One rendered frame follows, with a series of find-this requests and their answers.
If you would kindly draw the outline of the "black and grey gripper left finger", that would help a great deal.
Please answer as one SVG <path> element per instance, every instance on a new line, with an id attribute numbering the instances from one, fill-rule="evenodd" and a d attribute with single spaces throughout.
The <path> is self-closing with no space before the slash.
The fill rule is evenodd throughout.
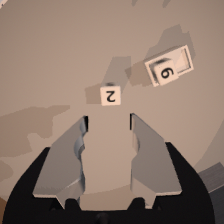
<path id="1" fill-rule="evenodd" d="M 8 198 L 2 224 L 25 224 L 41 213 L 64 209 L 67 198 L 76 199 L 80 206 L 85 192 L 81 153 L 88 120 L 81 117 L 23 173 Z"/>

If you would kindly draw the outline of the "beige number cube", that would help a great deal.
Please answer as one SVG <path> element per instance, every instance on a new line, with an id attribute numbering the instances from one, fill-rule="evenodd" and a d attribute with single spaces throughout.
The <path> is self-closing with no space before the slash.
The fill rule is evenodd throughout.
<path id="1" fill-rule="evenodd" d="M 178 79 L 178 73 L 173 59 L 162 58 L 149 64 L 149 67 L 155 82 L 161 86 Z"/>
<path id="2" fill-rule="evenodd" d="M 121 104 L 121 90 L 119 82 L 102 83 L 100 92 L 102 106 Z"/>

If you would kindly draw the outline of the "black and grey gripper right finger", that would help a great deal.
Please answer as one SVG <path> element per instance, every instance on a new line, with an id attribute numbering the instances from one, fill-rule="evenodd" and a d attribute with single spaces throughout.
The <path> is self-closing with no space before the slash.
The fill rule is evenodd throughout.
<path id="1" fill-rule="evenodd" d="M 215 224 L 205 184 L 172 145 L 135 113 L 130 114 L 133 148 L 130 189 L 147 209 L 171 213 L 188 224 Z"/>

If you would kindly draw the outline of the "beige rectangular tray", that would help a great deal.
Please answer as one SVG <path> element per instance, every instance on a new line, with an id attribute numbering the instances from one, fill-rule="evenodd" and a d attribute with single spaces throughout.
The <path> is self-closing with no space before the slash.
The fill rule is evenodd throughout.
<path id="1" fill-rule="evenodd" d="M 149 64 L 156 62 L 162 58 L 170 58 L 174 60 L 178 76 L 194 69 L 187 45 L 178 46 L 153 58 L 150 58 L 144 61 L 143 64 L 150 79 L 150 82 L 154 87 L 159 84 L 155 82 Z"/>

